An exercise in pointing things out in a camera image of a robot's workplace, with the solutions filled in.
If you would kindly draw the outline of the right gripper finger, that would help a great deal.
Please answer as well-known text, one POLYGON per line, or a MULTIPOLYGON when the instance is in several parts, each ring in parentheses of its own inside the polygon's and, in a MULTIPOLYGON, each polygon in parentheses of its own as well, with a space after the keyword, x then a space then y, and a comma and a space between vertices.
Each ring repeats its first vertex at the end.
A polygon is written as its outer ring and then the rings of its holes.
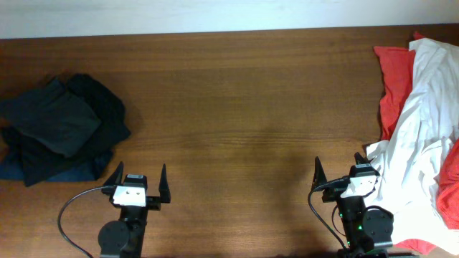
POLYGON ((326 178, 326 174, 324 172, 320 158, 316 156, 314 159, 314 174, 313 174, 313 182, 311 185, 311 190, 316 191, 317 189, 322 187, 322 185, 326 184, 327 182, 328 181, 326 178))
POLYGON ((368 164, 369 163, 369 160, 367 158, 363 157, 359 152, 355 152, 354 160, 355 160, 356 165, 368 164))

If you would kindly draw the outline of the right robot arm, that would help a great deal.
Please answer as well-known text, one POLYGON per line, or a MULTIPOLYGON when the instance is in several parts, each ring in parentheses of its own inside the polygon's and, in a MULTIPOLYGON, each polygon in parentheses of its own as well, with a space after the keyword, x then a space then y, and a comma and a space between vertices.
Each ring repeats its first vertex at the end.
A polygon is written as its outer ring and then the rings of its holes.
POLYGON ((355 153, 354 159, 356 164, 347 176, 329 181, 320 159, 316 157, 308 205, 341 245, 337 257, 387 257, 387 249, 392 246, 393 214, 380 206, 367 206, 364 202, 364 198, 375 191, 379 172, 360 153, 355 153), (311 197, 315 192, 322 193, 322 202, 336 204, 333 210, 339 213, 345 240, 314 209, 311 197))

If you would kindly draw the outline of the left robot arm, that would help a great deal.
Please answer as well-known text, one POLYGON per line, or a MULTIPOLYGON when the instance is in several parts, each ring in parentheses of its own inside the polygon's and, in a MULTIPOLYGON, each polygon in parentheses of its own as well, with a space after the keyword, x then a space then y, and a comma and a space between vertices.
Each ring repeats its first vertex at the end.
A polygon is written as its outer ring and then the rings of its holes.
POLYGON ((171 202, 166 167, 161 169, 158 196, 149 196, 148 179, 143 175, 123 175, 124 164, 103 184, 102 193, 120 209, 119 219, 105 224, 98 235, 100 256, 107 258, 141 258, 149 211, 159 211, 171 202))

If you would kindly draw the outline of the white t-shirt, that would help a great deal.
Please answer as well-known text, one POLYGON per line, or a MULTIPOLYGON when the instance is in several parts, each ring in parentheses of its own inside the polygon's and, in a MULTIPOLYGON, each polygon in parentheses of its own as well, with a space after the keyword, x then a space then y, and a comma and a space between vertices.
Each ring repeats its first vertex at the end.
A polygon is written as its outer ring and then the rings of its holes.
POLYGON ((440 213, 441 169, 458 142, 458 47, 418 39, 412 90, 402 106, 394 133, 367 147, 381 174, 366 205, 394 215, 392 241, 419 239, 458 254, 458 228, 440 213))

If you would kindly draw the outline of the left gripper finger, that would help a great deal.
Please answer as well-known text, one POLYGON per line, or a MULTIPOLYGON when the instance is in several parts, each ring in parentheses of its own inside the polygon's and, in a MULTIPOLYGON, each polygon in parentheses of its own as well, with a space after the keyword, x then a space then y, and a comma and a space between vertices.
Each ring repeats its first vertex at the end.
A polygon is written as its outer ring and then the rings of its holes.
POLYGON ((171 192, 167 181, 166 164, 164 163, 161 169, 160 183, 158 186, 159 198, 161 203, 171 203, 171 192))
POLYGON ((103 184, 104 186, 119 186, 121 185, 121 179, 123 177, 124 163, 121 161, 114 172, 108 177, 103 184))

